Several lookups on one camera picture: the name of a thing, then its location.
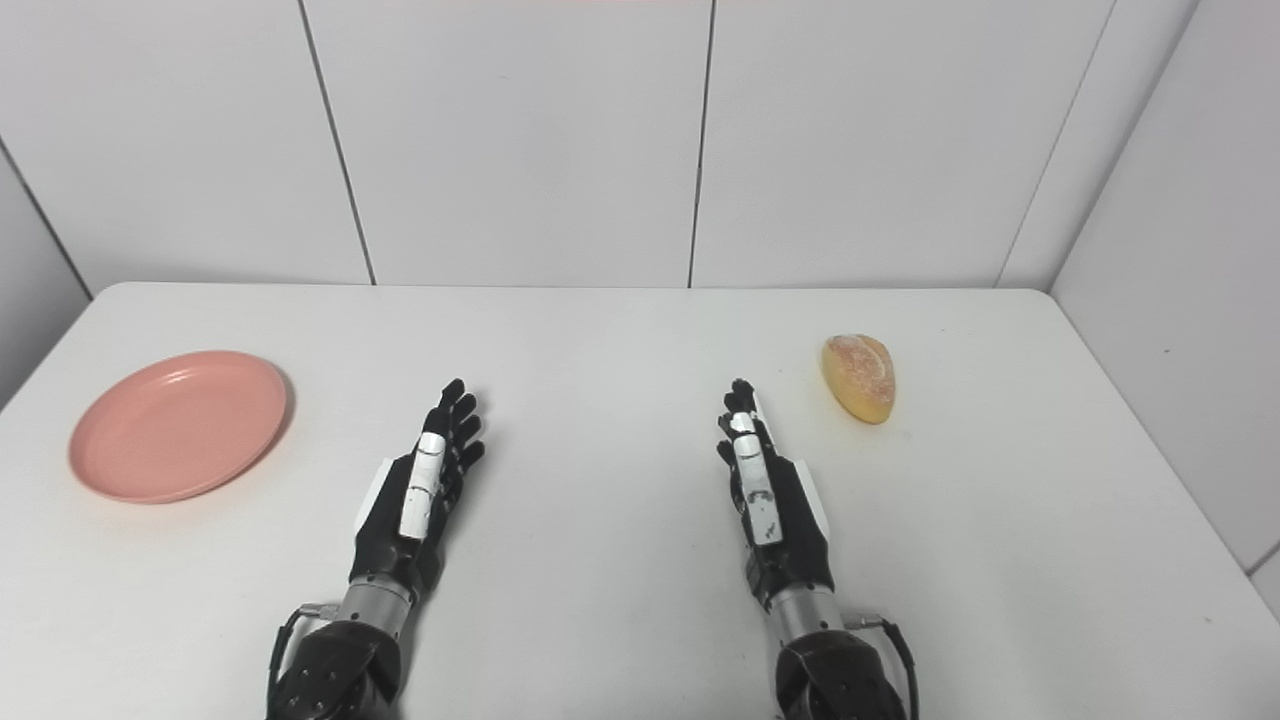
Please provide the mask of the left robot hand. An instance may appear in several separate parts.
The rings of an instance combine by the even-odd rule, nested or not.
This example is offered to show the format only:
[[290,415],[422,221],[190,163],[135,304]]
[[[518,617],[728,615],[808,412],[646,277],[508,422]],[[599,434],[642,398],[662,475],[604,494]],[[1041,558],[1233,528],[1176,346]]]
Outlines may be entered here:
[[442,574],[451,514],[470,469],[484,456],[477,398],[453,379],[425,416],[410,452],[390,462],[355,534],[349,579],[389,580],[425,598]]

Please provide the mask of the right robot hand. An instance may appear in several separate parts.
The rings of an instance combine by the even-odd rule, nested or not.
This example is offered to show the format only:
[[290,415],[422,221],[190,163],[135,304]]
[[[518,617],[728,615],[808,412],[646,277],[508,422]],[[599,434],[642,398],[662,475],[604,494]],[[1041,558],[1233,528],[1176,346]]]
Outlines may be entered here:
[[730,498],[748,548],[750,594],[769,611],[795,585],[835,588],[829,543],[804,486],[800,466],[776,447],[754,386],[737,378],[723,397],[716,451],[730,470]]

